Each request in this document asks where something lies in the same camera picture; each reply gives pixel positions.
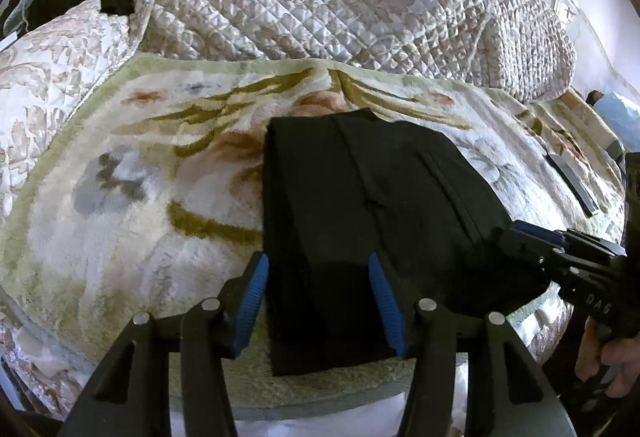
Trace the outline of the person's hand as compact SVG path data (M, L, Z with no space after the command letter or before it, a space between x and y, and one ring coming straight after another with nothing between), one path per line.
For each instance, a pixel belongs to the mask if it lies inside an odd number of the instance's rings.
M602 365L617 367L618 371L605 394L611 398L621 398L629 394L637 383L640 373L639 336L633 339L613 339L603 344L598 336L599 324L588 318L582 335L575 373L585 382L595 376Z

